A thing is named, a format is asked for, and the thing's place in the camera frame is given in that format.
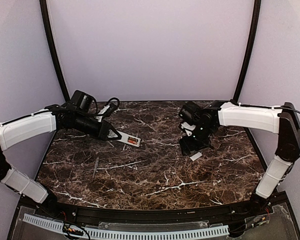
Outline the white remote control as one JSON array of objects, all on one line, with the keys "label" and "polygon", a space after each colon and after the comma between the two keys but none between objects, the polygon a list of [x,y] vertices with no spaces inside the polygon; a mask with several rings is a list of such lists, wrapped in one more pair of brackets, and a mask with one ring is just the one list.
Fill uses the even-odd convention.
[{"label": "white remote control", "polygon": [[141,143],[140,138],[130,135],[130,134],[127,134],[127,133],[124,133],[124,132],[121,132],[121,131],[118,131],[118,133],[121,135],[121,139],[118,140],[119,142],[127,144],[127,145],[131,145],[134,147],[140,146],[140,143]]}]

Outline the white battery cover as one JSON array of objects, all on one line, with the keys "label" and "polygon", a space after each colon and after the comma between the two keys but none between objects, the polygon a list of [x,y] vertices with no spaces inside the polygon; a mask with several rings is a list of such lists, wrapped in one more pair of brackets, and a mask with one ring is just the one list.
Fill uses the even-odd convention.
[{"label": "white battery cover", "polygon": [[192,161],[195,161],[197,159],[199,159],[200,157],[202,157],[203,154],[201,152],[197,152],[195,153],[194,155],[190,156],[189,158],[192,160]]}]

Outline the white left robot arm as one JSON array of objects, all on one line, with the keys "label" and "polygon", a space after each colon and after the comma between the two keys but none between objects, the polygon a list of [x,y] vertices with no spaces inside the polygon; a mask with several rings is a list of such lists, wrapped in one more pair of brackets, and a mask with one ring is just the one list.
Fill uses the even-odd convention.
[{"label": "white left robot arm", "polygon": [[90,112],[90,106],[95,102],[93,96],[76,90],[62,105],[49,105],[35,113],[0,123],[0,183],[39,204],[54,200],[53,193],[9,164],[4,151],[35,136],[61,129],[74,129],[103,141],[120,140],[122,135],[105,120],[119,107],[120,100],[112,97],[101,111]]}]

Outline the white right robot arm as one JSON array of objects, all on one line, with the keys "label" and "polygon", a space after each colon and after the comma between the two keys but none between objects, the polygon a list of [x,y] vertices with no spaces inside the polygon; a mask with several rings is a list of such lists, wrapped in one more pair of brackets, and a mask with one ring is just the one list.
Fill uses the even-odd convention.
[{"label": "white right robot arm", "polygon": [[300,120],[290,102],[283,106],[258,106],[215,100],[200,107],[188,101],[178,115],[182,119],[179,127],[185,133],[179,140],[184,156],[210,147],[210,137],[220,126],[258,129],[278,135],[274,157],[253,194],[257,198],[268,199],[300,158]]}]

